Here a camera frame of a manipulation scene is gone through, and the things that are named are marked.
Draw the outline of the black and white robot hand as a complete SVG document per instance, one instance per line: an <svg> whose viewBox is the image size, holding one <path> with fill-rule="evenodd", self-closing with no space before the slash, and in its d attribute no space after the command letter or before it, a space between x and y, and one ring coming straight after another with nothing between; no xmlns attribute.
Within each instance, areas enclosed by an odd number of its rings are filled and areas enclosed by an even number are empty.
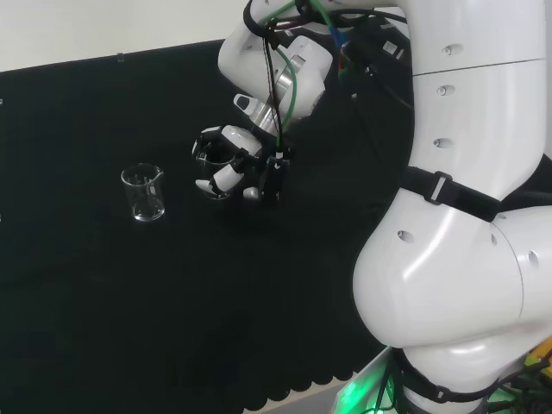
<svg viewBox="0 0 552 414"><path fill-rule="evenodd" d="M262 145L248 130L225 125L203 130L191 155L200 172L196 187L209 197L221 199L227 198L246 170L260 160Z"/></svg>

